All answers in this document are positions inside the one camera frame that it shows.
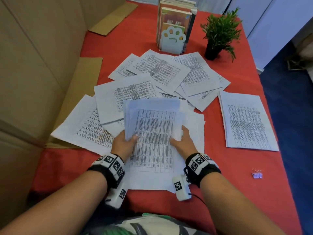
white paw-shaped bookend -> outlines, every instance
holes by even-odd
[[[186,40],[182,29],[170,26],[161,33],[160,49],[171,54],[181,54]]]

table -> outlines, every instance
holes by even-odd
[[[204,32],[200,23],[204,23],[208,15],[198,12],[186,53],[198,51],[204,56],[207,42],[202,39]],[[158,52],[155,43],[156,21],[157,6],[139,4],[108,36],[91,32],[86,34],[81,57],[103,57],[98,85],[110,82],[108,75],[131,53],[140,56],[149,49]],[[226,91],[260,95],[269,115],[244,31],[241,40],[234,42],[233,46],[237,57],[233,62],[230,55],[223,50],[217,59],[207,63],[231,82]],[[280,152],[227,148],[218,99],[203,114],[206,121],[205,153],[217,162],[222,174],[286,233],[301,234]],[[56,191],[86,171],[97,158],[97,154],[84,149],[44,149],[31,191]],[[252,168],[262,170],[263,179],[253,179]],[[201,196],[196,186],[191,185],[190,190]],[[175,194],[168,191],[147,190],[130,190],[127,197],[131,202],[131,209],[135,211],[170,215],[197,229],[215,233],[209,211],[198,198],[179,202]]]

hand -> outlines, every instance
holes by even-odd
[[[125,163],[126,160],[131,156],[134,146],[137,143],[137,139],[138,137],[134,135],[129,141],[126,141],[125,130],[123,130],[113,140],[111,153],[119,155]]]
[[[191,154],[198,153],[193,140],[190,138],[189,130],[185,126],[182,126],[182,140],[177,141],[171,138],[170,143],[176,148],[185,161]]]

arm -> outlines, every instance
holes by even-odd
[[[186,160],[198,151],[189,130],[185,126],[182,130],[182,140],[171,139],[171,144]],[[223,234],[284,234],[220,173],[207,174],[200,182],[200,189],[216,229]]]
[[[111,153],[123,161],[131,155],[137,138],[125,140],[122,131],[113,141]],[[107,192],[107,181],[97,171],[86,171],[20,215],[0,235],[78,234]]]

blue carpet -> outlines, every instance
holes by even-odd
[[[260,80],[303,234],[313,234],[313,84],[306,71],[288,71],[284,58],[294,51],[288,43]]]

